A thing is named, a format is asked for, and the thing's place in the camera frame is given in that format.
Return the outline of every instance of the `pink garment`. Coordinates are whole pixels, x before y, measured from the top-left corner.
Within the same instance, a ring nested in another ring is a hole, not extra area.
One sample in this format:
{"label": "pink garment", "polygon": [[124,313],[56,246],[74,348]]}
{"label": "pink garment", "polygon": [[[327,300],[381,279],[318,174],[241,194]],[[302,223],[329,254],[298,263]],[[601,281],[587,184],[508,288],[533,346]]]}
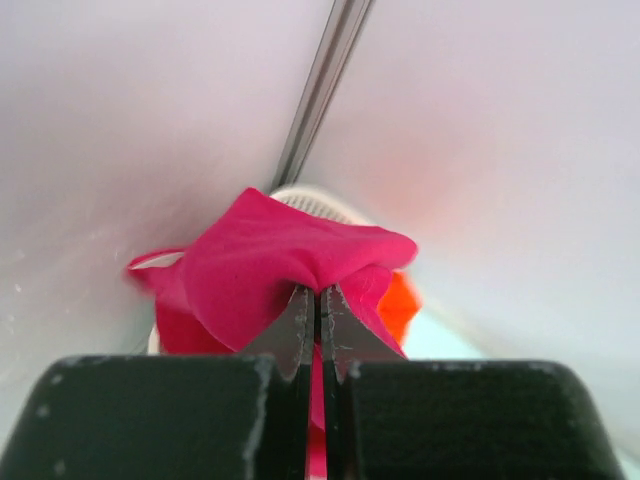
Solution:
{"label": "pink garment", "polygon": [[[353,313],[402,353],[376,307],[389,287],[391,270],[404,267],[416,254],[407,237],[319,219],[247,189],[173,265],[136,268],[177,251],[147,254],[128,268],[156,295],[158,333],[168,353],[241,350],[282,313],[296,284],[320,293],[335,283]],[[314,355],[311,420],[320,429],[315,436],[323,438],[318,349]],[[312,475],[326,474],[319,455],[312,458]]]}

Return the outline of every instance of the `towel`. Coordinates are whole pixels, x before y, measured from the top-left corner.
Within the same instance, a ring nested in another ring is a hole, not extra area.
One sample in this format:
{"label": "towel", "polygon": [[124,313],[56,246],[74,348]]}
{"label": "towel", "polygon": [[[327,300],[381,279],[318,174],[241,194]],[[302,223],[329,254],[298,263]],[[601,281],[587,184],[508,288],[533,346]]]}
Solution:
{"label": "towel", "polygon": [[[183,255],[167,267],[139,268],[171,252]],[[403,235],[313,217],[250,188],[191,246],[143,255],[128,273],[155,294],[158,333],[170,354],[237,352],[282,313],[296,284],[319,294],[336,283],[355,316],[402,354],[377,306],[392,270],[406,266],[416,252]],[[318,349],[314,355],[312,438],[321,439]],[[313,455],[312,475],[326,473],[319,455]]]}

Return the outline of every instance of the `orange object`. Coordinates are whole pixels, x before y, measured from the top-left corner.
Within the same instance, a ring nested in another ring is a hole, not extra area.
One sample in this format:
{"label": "orange object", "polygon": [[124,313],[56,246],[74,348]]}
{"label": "orange object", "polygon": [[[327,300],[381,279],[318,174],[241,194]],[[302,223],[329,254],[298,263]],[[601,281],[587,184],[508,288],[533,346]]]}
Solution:
{"label": "orange object", "polygon": [[378,314],[385,327],[400,345],[404,342],[411,319],[420,310],[420,298],[414,293],[407,274],[393,272],[391,285],[378,303]]}

